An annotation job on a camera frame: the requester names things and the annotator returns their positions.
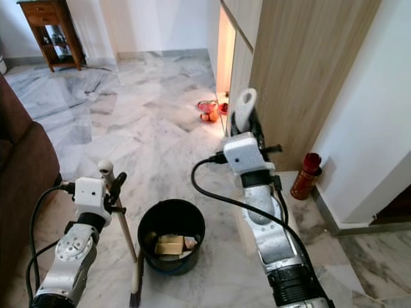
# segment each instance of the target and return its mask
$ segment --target brush handle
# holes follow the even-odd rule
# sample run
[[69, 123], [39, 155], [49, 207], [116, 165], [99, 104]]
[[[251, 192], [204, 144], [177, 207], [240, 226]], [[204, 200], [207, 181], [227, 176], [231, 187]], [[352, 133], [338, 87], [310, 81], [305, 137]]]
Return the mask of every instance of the brush handle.
[[[100, 171], [101, 175], [104, 178], [105, 185], [109, 189], [114, 181], [113, 169], [114, 169], [114, 166], [112, 162], [109, 160], [101, 160], [98, 163], [98, 170]], [[123, 205], [121, 204], [120, 198], [117, 199], [116, 206], [119, 208], [123, 207]], [[118, 219], [121, 225], [121, 229], [123, 230], [123, 234], [127, 242], [128, 250], [130, 250], [131, 256], [133, 258], [133, 263], [136, 263], [137, 254], [136, 254], [136, 250], [134, 249], [133, 240], [130, 235], [130, 229], [127, 224], [126, 216], [121, 212], [118, 212], [117, 214], [118, 214]]]
[[139, 250], [137, 262], [133, 264], [133, 275], [131, 280], [131, 293], [136, 294], [141, 292], [141, 286], [143, 281], [143, 265], [144, 257], [141, 250]]

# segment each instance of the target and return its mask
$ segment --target table drawer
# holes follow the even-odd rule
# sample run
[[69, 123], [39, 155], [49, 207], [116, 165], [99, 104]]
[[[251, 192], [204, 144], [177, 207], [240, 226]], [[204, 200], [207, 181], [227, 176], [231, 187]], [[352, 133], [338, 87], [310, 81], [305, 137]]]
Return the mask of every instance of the table drawer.
[[26, 3], [22, 7], [27, 15], [55, 14], [51, 3]]
[[58, 17], [53, 14], [29, 15], [27, 17], [30, 24], [45, 26], [47, 24], [58, 24]]

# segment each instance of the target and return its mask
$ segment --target wooden door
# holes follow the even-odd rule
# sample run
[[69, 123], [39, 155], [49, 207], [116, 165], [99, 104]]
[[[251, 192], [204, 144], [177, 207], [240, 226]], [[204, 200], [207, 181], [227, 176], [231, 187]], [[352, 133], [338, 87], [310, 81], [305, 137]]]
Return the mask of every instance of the wooden door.
[[264, 0], [250, 86], [278, 170], [296, 170], [324, 124], [380, 0]]
[[227, 117], [227, 135], [229, 135], [231, 129], [232, 111], [236, 105], [236, 99], [240, 95], [240, 92], [249, 86], [250, 74], [252, 67], [252, 52], [244, 41], [243, 37], [237, 33], [236, 41], [234, 45], [234, 58], [232, 60], [231, 71], [231, 87], [230, 87], [230, 107], [229, 116]]
[[263, 0], [223, 0], [222, 2], [236, 20], [238, 28], [243, 32], [243, 36], [248, 41], [247, 43], [254, 49]]

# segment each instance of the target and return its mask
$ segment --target cable connector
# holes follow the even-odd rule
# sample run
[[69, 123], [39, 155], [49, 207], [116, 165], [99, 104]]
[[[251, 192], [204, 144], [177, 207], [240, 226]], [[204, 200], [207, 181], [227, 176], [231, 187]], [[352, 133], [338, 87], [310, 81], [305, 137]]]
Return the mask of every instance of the cable connector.
[[218, 151], [216, 155], [210, 156], [208, 158], [209, 162], [214, 162], [215, 164], [226, 164], [227, 159], [225, 158], [224, 152], [223, 151]]
[[275, 191], [282, 191], [283, 190], [283, 186], [281, 185], [281, 179], [279, 175], [274, 175], [271, 177], [272, 182], [274, 184], [274, 189]]
[[69, 194], [74, 194], [76, 192], [76, 184], [73, 182], [66, 182], [61, 185], [63, 191], [67, 191]]

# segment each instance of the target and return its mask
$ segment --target brush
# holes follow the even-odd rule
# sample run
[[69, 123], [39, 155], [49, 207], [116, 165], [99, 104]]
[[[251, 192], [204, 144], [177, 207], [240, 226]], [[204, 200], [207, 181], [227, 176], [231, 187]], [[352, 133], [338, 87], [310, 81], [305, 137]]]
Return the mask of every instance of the brush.
[[137, 262], [133, 264], [133, 275], [131, 281], [130, 308], [138, 308], [141, 303], [141, 290], [143, 288], [144, 257], [141, 249]]
[[[114, 173], [113, 173], [114, 166], [111, 161], [109, 160], [101, 160], [98, 163], [98, 170], [100, 171], [101, 175], [104, 178], [106, 186], [110, 189], [114, 181]], [[123, 205], [121, 204], [120, 198], [117, 199], [116, 206], [122, 208]], [[136, 249], [133, 245], [133, 240], [130, 235], [130, 229], [128, 228], [126, 216], [122, 212], [118, 212], [118, 219], [120, 222], [121, 229], [123, 230], [123, 234], [128, 246], [128, 250], [130, 250], [132, 259], [133, 259], [133, 271], [132, 271], [132, 285], [131, 285], [131, 294], [130, 294], [130, 308], [138, 308], [141, 302], [141, 288], [143, 286], [142, 279], [143, 279], [143, 265], [144, 265], [144, 258], [141, 249], [138, 253], [138, 258], [136, 254]]]

